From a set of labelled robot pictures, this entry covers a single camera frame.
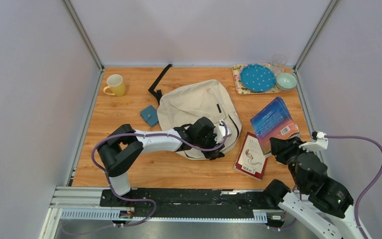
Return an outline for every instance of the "polka dot plate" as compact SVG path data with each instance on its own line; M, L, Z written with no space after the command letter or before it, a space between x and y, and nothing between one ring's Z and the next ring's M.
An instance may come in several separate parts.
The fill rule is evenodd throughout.
M244 67L241 71L242 84L255 92L265 92L275 86L275 75L267 67L254 64Z

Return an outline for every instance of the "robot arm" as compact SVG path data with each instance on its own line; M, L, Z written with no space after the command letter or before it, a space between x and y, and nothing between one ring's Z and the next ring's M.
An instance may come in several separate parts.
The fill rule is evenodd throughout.
M225 137L231 135L230 128L228 128L226 135L225 127L228 126L223 121L218 126L215 126L206 117L198 119L194 124L159 132L135 130L131 125L124 124L110 136L117 134L128 134L129 136L109 139L97 148L97 151L107 171L111 185L119 195L124 195L131 189L127 178L127 171L141 153L156 151L175 152L191 149L183 141L203 149L211 149L222 142ZM121 143L127 146L122 149ZM216 150L206 150L202 151L202 153L207 159L213 160L224 156L220 152L223 148L224 146L222 145Z
M291 213L319 238L363 239L354 215L354 200L345 186L327 176L327 166L312 152L327 148L324 133L313 133L315 142L303 142L298 137L287 140L270 138L272 154L288 166L300 193L327 214L335 226L306 207L279 180L272 181L265 193L274 205Z

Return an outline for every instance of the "glass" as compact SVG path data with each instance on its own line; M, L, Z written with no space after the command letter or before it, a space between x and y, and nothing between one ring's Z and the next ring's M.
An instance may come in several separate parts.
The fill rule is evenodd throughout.
M282 73L287 63L287 58L282 54L275 54L272 57L272 70L275 75Z

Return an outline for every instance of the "bag strap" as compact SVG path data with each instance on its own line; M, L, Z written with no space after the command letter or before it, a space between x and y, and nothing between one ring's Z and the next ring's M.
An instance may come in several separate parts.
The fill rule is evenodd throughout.
M153 82L153 84L149 88L149 92L157 99L158 104L160 104L160 98L162 98L162 91L161 90L154 91L154 89L156 88L156 86L158 85L158 83L160 82L160 80L166 74L166 72L169 70L170 67L172 67L172 64L167 65L163 69L163 71L160 73L160 75L157 77L157 79Z

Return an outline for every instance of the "floral tray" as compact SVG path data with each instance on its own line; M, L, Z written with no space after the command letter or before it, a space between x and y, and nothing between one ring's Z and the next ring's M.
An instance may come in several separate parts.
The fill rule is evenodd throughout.
M235 82L235 88L236 88L236 91L239 93L239 94L243 94L243 95L248 95L248 94L267 94L267 93L280 93L280 92L286 92L286 91L282 91L281 89L279 89L276 84L273 88L271 88L270 90L266 91L266 92L255 92L255 91L252 91L248 88L246 88L242 83L241 83L241 70L248 66L249 64L239 64L239 65L234 65L232 66L232 73L233 73L233 78L234 78L234 82ZM271 66L269 63L261 63L260 65L262 66L265 66L265 67L268 67L270 69Z

